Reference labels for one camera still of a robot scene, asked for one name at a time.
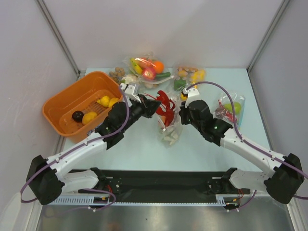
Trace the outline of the red plastic lobster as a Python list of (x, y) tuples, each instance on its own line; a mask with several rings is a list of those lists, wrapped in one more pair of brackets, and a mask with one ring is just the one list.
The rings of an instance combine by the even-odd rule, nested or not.
[(157, 109), (156, 114), (158, 115), (158, 118), (160, 119), (164, 127), (167, 128), (174, 120), (176, 105), (164, 91), (159, 90), (157, 94), (158, 96), (156, 97), (156, 99), (161, 102), (161, 105)]

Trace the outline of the clear zip bag with lobster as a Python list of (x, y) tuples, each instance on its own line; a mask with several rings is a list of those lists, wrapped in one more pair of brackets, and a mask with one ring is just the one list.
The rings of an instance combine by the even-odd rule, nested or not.
[(180, 98), (176, 95), (167, 94), (167, 101), (163, 101), (158, 108), (158, 139), (162, 144), (169, 148), (180, 139), (183, 125), (181, 124)]

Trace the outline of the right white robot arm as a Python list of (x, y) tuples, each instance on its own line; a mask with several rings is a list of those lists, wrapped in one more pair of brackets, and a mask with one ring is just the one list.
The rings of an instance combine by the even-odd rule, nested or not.
[(233, 151), (259, 168), (259, 171), (230, 168), (222, 181), (225, 192), (257, 190), (267, 192), (282, 204), (288, 204), (304, 182), (298, 156), (276, 153), (239, 137), (231, 124), (212, 116), (205, 101), (182, 102), (179, 115), (182, 124), (192, 125), (206, 141)]

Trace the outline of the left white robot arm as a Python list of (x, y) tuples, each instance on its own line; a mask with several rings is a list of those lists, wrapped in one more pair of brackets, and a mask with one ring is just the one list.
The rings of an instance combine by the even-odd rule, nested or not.
[(140, 95), (138, 101), (124, 100), (115, 103), (103, 123), (87, 138), (66, 152), (48, 158), (36, 156), (31, 161), (25, 186), (31, 189), (41, 205), (52, 203), (66, 192), (102, 192), (106, 181), (100, 170), (91, 168), (79, 173), (71, 171), (82, 161), (118, 144), (128, 128), (141, 117), (151, 118), (160, 105), (160, 101), (148, 99), (144, 95)]

